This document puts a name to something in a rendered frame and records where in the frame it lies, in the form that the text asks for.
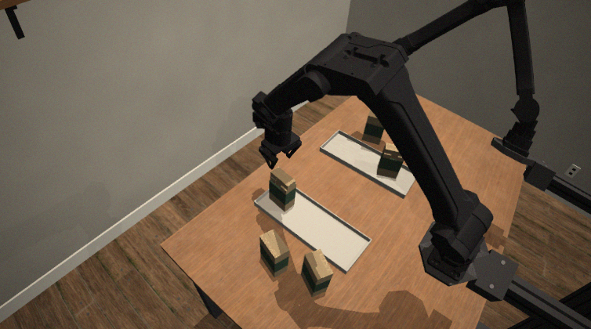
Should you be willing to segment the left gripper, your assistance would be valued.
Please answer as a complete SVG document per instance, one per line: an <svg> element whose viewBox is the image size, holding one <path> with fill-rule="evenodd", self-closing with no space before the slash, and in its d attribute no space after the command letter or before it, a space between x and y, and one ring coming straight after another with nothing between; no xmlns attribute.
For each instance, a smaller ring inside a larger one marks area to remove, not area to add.
<svg viewBox="0 0 591 329"><path fill-rule="evenodd" d="M300 137L292 132L292 128L287 132L276 132L273 128L272 130L274 131L273 144L264 139L259 147L259 152L263 155L271 170L278 161L277 154L282 151L286 154L286 157L290 158L302 146ZM291 152L289 153L289 151Z"/></svg>

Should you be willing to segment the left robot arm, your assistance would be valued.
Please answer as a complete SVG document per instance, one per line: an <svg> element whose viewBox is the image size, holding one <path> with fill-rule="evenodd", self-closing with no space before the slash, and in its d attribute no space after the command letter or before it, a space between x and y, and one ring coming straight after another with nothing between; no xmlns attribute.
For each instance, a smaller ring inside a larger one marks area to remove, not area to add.
<svg viewBox="0 0 591 329"><path fill-rule="evenodd" d="M256 127L265 129L265 140L273 144L272 128L291 129L292 107L326 94L357 96L379 119L430 203L435 248L427 263L461 280L480 252L493 214L476 193L463 191L412 87L404 65L408 55L401 45L357 32L341 34L321 51L271 94L260 91L252 99Z"/></svg>

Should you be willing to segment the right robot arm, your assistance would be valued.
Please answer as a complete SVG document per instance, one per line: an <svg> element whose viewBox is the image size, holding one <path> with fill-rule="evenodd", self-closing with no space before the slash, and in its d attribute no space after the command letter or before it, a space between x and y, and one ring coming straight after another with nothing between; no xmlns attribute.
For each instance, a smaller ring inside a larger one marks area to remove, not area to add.
<svg viewBox="0 0 591 329"><path fill-rule="evenodd" d="M535 83L525 0L468 0L426 26L392 43L401 45L410 56L425 44L475 16L502 6L507 6L508 11L517 95L520 97L515 107L511 109L519 122L516 121L512 130L510 129L507 136L504 136L502 145L528 157L528 150L536 133L534 129L538 123L536 118L539 114L539 105L532 97L532 94L535 94Z"/></svg>

